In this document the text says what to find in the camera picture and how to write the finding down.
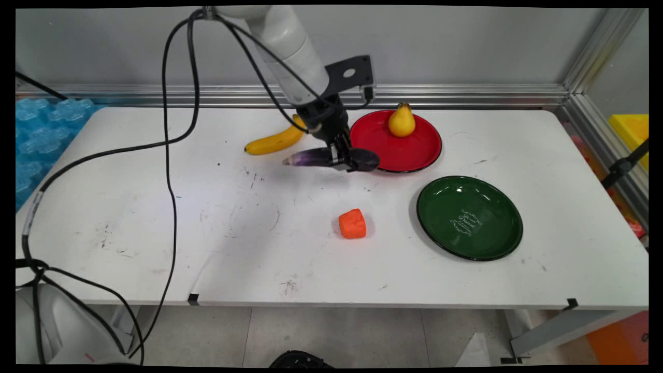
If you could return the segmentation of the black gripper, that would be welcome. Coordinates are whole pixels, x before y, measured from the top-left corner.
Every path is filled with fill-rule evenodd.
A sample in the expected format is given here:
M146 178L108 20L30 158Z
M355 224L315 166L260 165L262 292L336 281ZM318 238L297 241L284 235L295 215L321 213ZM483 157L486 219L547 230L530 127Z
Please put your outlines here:
M363 149L352 147L349 116L340 95L334 93L323 99L297 106L297 114L308 132L330 147L332 168L347 168L347 173L363 171ZM347 152L345 159L341 152Z

